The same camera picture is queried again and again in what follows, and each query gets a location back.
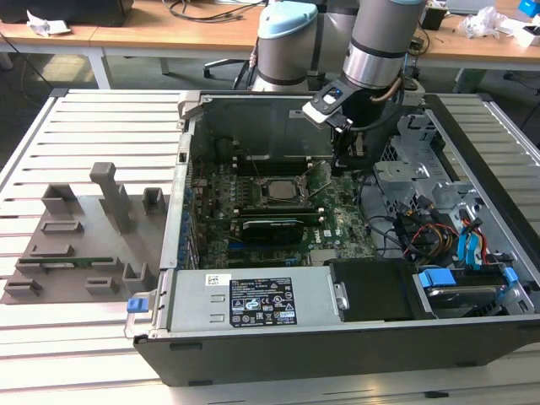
blue latch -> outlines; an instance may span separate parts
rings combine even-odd
[[[449,268],[427,268],[419,275],[422,287],[442,287],[445,285],[456,285],[456,280]]]
[[[507,267],[503,271],[503,274],[505,275],[506,280],[508,280],[508,284],[515,283],[518,280],[516,271],[512,267]]]
[[[130,298],[127,300],[128,314],[142,314],[149,311],[148,298]]]

blue tab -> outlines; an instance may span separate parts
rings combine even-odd
[[[462,232],[459,235],[459,240],[457,242],[457,258],[461,261],[465,258],[465,247],[467,244],[467,234]]]
[[[467,248],[467,256],[465,263],[469,266],[472,266],[474,270],[480,270],[480,266],[476,263],[476,248],[480,238],[476,234],[471,234],[471,239],[469,241],[469,247]]]
[[[127,300],[128,314],[142,314],[149,311],[148,298],[130,298]]]
[[[503,271],[503,274],[505,275],[506,279],[508,280],[508,284],[515,283],[518,280],[516,271],[514,271],[514,269],[512,267],[507,267]]]
[[[457,284],[449,268],[427,268],[418,276],[425,289]]]
[[[422,283],[422,287],[424,287],[425,289],[431,287],[431,280],[428,278],[428,274],[426,272],[420,273],[418,277],[420,278],[420,283]]]

crumpled paper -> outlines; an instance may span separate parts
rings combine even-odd
[[[478,11],[478,15],[468,15],[460,24],[459,30],[467,38],[492,35],[499,39],[497,29],[507,19],[503,14],[497,13],[495,7],[484,7]]]
[[[32,15],[28,10],[26,10],[26,14],[28,15],[28,22],[26,25],[28,25],[37,35],[49,36],[71,32],[65,21],[61,21],[60,19],[55,21],[40,19]]]

chair leg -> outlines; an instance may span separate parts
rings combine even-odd
[[[159,65],[161,66],[161,74],[169,74],[169,60],[166,57],[159,59]]]
[[[242,81],[242,78],[246,74],[247,68],[250,66],[249,61],[244,61],[242,64],[242,67],[240,68],[240,72],[238,73],[238,76],[235,78],[235,82],[233,83],[233,90],[236,90],[238,88],[238,85]]]
[[[217,68],[218,66],[226,66],[226,65],[232,65],[235,63],[242,63],[244,62],[242,59],[220,59],[219,61],[206,63],[204,65],[204,68],[202,69],[202,74],[205,78],[210,78],[210,69],[211,68]]]

wooden table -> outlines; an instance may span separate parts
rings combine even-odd
[[[513,19],[531,19],[517,9],[519,0],[497,0],[497,10]],[[457,26],[463,17],[450,15],[438,31],[427,31],[431,40],[429,51],[422,56],[421,66],[438,68],[483,68],[493,70],[540,70],[540,47],[518,46],[513,37],[499,33],[468,39]]]
[[[517,10],[518,4],[519,0],[497,0],[500,12],[530,21]],[[195,1],[188,13],[204,16],[236,7]],[[169,57],[247,59],[257,38],[261,11],[261,7],[251,8],[237,22],[199,24],[174,17],[160,0],[135,0],[122,27],[74,25],[72,34],[50,38],[34,35],[23,24],[0,24],[0,30],[22,52],[86,56],[100,89],[110,89],[107,56],[159,57],[163,73],[168,73]],[[420,67],[540,71],[540,47],[521,48],[502,33],[499,39],[469,40],[456,29],[461,21],[462,17],[449,16],[439,31],[428,31],[431,46],[418,60]],[[12,49],[0,40],[0,51]]]

